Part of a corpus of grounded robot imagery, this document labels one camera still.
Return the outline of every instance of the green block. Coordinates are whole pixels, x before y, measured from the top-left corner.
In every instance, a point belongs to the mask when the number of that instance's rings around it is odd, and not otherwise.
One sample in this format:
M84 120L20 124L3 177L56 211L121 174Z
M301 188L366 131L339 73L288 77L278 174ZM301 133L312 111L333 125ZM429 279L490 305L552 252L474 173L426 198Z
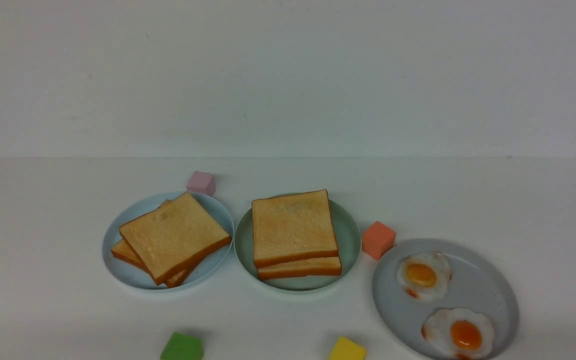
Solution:
M161 360L202 360L204 346L196 337L173 332L161 353Z

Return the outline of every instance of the pink block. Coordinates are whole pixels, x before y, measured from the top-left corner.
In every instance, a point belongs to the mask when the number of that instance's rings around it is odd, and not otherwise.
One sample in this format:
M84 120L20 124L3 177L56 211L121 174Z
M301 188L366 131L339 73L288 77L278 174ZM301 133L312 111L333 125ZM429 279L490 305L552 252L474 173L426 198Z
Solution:
M379 260L386 251L395 246L395 237L395 230L375 221L361 235L361 249L373 259Z
M217 186L215 185L215 176L209 172L195 171L190 176L190 180L185 185L189 192L196 192L213 196Z

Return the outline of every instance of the fried egg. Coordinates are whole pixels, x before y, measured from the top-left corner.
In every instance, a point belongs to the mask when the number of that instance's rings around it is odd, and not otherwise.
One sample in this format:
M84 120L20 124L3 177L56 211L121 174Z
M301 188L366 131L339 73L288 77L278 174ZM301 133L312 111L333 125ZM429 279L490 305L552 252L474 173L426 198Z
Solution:
M445 296L451 269L439 252L420 252L404 259L397 270L397 282L409 296L430 303Z
M421 328L421 335L445 356L477 360L492 352L495 329L486 315L455 307L437 310L428 317Z

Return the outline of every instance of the plate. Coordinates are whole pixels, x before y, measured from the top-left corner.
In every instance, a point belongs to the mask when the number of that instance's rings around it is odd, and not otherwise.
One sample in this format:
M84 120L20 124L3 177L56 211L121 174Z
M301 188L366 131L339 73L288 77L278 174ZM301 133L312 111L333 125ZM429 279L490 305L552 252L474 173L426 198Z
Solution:
M402 260L424 251L442 253L452 270L448 292L431 303L413 299L396 278ZM510 345L519 326L517 299L503 275L477 253L444 240L407 240L390 249L372 276L372 298L387 328L410 349L434 360L450 358L424 340L421 328L439 308L470 308L490 318L494 325L494 341L489 359Z
M133 205L130 205L126 210L123 210L110 224L108 230L105 232L105 237L103 237L101 255L106 269L108 269L110 274L121 284L147 292L157 292L157 294L178 292L199 284L221 265L231 246L233 246L233 242L208 255L201 264L192 271L182 285L169 288L165 284L155 285L153 278L151 278L149 274L123 260L115 258L110 252L114 244L122 238L121 235L119 235L119 227L121 225L157 209L164 201L174 200L183 193L183 191L175 191L155 194L144 198L143 200L133 203ZM221 202L202 193L192 193L192 197L201 204L208 214L210 214L229 235L233 235L233 217Z
M338 203L328 200L336 243L339 248L341 275L339 276L300 276L274 278L261 281L253 262L252 253L252 208L246 212L235 232L235 253L247 273L257 282L286 294L311 294L336 283L353 268L362 250L362 236L353 217Z

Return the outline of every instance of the toast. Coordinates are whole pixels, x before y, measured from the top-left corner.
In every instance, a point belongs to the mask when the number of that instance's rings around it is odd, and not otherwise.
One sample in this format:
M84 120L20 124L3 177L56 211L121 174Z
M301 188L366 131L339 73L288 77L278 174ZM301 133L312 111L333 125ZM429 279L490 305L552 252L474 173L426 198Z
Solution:
M190 192L124 223L119 226L119 234L156 285L231 242L231 236Z
M144 263L141 260L139 260L139 257L137 256L137 254L133 251L132 248L130 248L130 246L128 245L128 243L126 242L125 239L121 239L121 240L119 240L118 243L114 244L112 249L110 249L110 252L112 253L112 256L114 256L115 258L122 260L122 261L124 261L124 262L138 268L138 269L142 269L142 271L144 271L146 273L148 272L146 265L144 265ZM184 283L184 281L186 281L188 276L190 276L190 274L192 274L194 269L199 264L201 264L201 261L197 262L197 264L195 264L194 266L190 265L187 268L179 271L176 275L174 275L171 278L169 278L168 280L164 281L164 284L166 284L166 286L169 288L174 288L174 287L178 287L179 285L182 285Z
M258 269L339 255L326 189L253 200L252 225Z
M338 256L314 257L312 259L282 262L281 264L258 269L259 280L297 278L299 276L341 275L341 262Z

